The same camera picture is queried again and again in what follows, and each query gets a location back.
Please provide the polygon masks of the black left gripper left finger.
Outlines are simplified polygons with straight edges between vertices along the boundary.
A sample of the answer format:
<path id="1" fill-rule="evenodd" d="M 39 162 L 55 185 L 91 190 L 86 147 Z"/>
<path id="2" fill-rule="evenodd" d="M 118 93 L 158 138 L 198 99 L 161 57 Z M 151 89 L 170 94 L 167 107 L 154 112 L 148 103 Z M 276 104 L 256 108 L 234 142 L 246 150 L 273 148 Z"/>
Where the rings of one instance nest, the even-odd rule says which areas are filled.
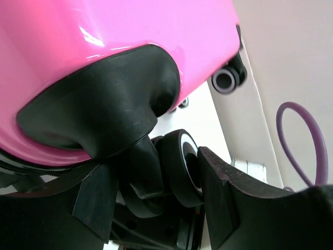
<path id="1" fill-rule="evenodd" d="M 36 191 L 1 196 L 1 249 L 103 249 L 118 190 L 108 164 L 88 163 Z"/>

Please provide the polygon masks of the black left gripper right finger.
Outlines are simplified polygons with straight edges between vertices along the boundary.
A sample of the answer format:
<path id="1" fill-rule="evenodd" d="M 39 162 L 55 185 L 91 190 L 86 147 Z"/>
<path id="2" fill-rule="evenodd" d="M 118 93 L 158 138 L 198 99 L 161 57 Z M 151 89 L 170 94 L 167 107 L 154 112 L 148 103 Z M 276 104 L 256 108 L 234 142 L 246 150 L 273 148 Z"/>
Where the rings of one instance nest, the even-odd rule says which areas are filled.
<path id="1" fill-rule="evenodd" d="M 212 249 L 332 249 L 332 186 L 279 189 L 207 147 L 198 165 Z"/>

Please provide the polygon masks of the pink hard-shell suitcase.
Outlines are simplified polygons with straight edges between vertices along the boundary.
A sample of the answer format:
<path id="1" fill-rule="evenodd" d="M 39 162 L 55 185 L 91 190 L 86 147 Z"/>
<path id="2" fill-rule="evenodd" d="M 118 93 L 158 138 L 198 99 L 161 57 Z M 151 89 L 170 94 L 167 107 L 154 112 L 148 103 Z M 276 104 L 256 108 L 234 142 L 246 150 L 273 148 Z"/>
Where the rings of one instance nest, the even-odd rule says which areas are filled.
<path id="1" fill-rule="evenodd" d="M 240 48 L 232 1 L 1 1 L 1 193 L 118 156 L 135 215 L 201 205 L 193 139 L 168 134 L 161 164 L 149 134 Z"/>

